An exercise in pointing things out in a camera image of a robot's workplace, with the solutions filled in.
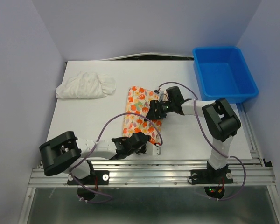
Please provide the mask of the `orange floral patterned skirt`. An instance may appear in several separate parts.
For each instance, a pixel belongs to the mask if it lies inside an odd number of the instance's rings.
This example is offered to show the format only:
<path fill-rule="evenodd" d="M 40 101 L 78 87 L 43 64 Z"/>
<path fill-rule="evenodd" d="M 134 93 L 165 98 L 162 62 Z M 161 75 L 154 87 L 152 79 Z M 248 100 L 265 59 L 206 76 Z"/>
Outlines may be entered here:
<path fill-rule="evenodd" d="M 160 144 L 161 138 L 158 132 L 161 131 L 162 120 L 151 119 L 153 125 L 144 117 L 150 109 L 150 101 L 158 100 L 159 95 L 152 90 L 139 86 L 131 86 L 128 91 L 126 102 L 126 115 L 123 122 L 123 136 L 130 137 L 133 133 L 142 132 L 150 136 L 150 142 Z"/>

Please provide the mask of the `white ruffled skirt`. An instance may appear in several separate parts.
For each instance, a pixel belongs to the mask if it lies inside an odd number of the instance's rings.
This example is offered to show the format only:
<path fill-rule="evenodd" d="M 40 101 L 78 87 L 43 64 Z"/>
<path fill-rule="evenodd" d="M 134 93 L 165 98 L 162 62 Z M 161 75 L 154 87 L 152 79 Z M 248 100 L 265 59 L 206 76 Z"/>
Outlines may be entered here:
<path fill-rule="evenodd" d="M 57 99 L 96 99 L 112 95 L 116 90 L 115 79 L 96 72 L 79 72 L 63 81 L 56 88 Z"/>

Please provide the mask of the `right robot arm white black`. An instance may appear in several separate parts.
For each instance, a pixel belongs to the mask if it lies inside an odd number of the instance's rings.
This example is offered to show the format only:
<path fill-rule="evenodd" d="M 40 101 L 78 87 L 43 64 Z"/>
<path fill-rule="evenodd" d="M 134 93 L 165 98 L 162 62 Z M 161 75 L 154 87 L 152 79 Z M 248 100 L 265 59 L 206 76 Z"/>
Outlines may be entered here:
<path fill-rule="evenodd" d="M 200 101 L 185 99 L 179 87 L 173 86 L 166 90 L 167 100 L 159 97 L 149 101 L 149 120 L 161 120 L 170 112 L 179 115 L 193 115 L 196 119 L 204 118 L 212 141 L 207 141 L 211 147 L 210 158 L 206 169 L 192 170 L 189 180 L 192 184 L 211 183 L 225 180 L 228 173 L 227 159 L 233 137 L 241 127 L 241 122 L 225 98 L 215 101 Z"/>

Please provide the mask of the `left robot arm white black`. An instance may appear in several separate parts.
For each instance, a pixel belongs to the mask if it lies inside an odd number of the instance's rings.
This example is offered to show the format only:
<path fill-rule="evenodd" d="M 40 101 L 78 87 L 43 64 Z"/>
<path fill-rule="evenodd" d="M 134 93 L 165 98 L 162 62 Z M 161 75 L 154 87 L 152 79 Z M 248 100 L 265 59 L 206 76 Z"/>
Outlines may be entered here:
<path fill-rule="evenodd" d="M 92 141 L 75 136 L 73 131 L 64 132 L 43 143 L 40 154 L 44 174 L 54 176 L 60 173 L 72 173 L 85 184 L 94 180 L 94 170 L 87 158 L 121 160 L 132 154 L 156 153 L 151 138 L 142 132 L 130 137 Z"/>

